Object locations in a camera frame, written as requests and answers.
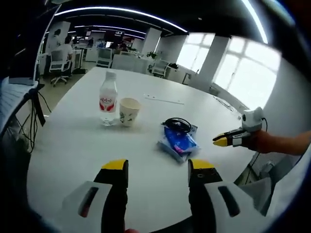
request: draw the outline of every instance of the human arm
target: human arm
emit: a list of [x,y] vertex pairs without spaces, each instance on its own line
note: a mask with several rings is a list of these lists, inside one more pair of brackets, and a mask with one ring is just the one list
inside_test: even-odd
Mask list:
[[62,42],[60,41],[58,36],[56,37],[56,44],[57,44],[57,46],[61,46],[62,45]]
[[72,59],[72,54],[73,54],[72,46],[69,45],[68,46],[68,60]]
[[290,155],[302,155],[311,142],[311,131],[296,137],[278,137],[265,131],[258,131],[243,141],[242,146],[260,153],[279,152]]

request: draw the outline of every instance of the bottle label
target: bottle label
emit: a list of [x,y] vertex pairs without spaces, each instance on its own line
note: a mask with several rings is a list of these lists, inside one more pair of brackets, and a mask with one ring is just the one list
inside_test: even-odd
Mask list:
[[102,112],[114,113],[116,111],[117,99],[115,97],[101,96],[99,108]]

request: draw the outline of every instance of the desk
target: desk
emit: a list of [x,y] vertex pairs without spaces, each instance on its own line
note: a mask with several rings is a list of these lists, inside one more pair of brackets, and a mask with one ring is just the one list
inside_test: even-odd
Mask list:
[[39,74],[43,75],[44,74],[44,69],[45,69],[45,64],[46,64],[46,60],[47,60],[47,56],[49,54],[46,53],[41,53],[38,55],[38,61],[39,61]]
[[148,66],[153,63],[154,61],[150,59],[115,54],[112,61],[112,68],[147,74]]
[[53,219],[64,197],[94,180],[103,164],[120,158],[129,160],[127,228],[152,232],[191,216],[188,165],[177,164],[156,146],[160,124],[170,117],[198,126],[202,149],[196,158],[213,163],[223,180],[235,181],[251,161],[254,153],[248,149],[212,143],[216,135],[241,126],[236,115],[210,94],[157,77],[111,69],[117,74],[118,100],[136,98],[142,109],[132,128],[101,126],[98,99],[106,70],[94,67],[82,77],[38,130],[27,190],[30,206],[44,218]]

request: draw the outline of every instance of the white pillar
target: white pillar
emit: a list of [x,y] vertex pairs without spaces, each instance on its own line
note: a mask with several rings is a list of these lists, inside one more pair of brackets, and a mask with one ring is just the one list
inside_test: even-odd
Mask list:
[[50,52],[49,51],[50,39],[54,36],[54,32],[57,29],[61,30],[60,35],[59,35],[59,39],[60,39],[61,43],[64,44],[65,38],[68,35],[69,27],[70,27],[70,23],[63,21],[63,22],[57,22],[49,28],[49,36],[48,36],[47,45],[46,45],[46,49],[45,49],[46,52]]
[[158,43],[160,36],[161,36],[161,31],[154,29],[154,28],[149,28],[148,33],[145,36],[144,39],[144,44],[142,46],[141,53],[146,56],[147,53],[149,52],[154,52],[156,49],[156,44]]
[[226,52],[229,41],[230,38],[228,37],[214,37],[200,72],[191,78],[189,86],[201,91],[209,91],[217,69],[219,65],[221,65],[221,61]]
[[133,49],[137,49],[137,51],[141,52],[143,47],[144,41],[138,38],[135,38],[132,44]]

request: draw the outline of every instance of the white wall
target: white wall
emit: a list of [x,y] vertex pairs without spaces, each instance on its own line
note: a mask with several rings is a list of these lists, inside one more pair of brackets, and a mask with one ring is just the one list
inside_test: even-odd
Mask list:
[[137,51],[141,52],[142,51],[142,47],[144,45],[144,41],[138,38],[135,38],[132,44],[132,48],[133,49],[137,49]]
[[[281,60],[276,84],[264,108],[268,132],[294,137],[311,130],[311,83],[293,65]],[[254,165],[256,173],[269,160],[277,163],[284,155],[270,153],[259,156]]]
[[224,57],[229,41],[230,39],[228,37],[214,37],[200,73],[191,79],[189,86],[208,92],[212,84],[212,80]]
[[156,44],[161,36],[161,31],[149,28],[148,33],[145,36],[144,44],[141,50],[141,53],[146,56],[149,52],[154,52]]
[[162,37],[156,51],[162,60],[176,63],[187,35]]

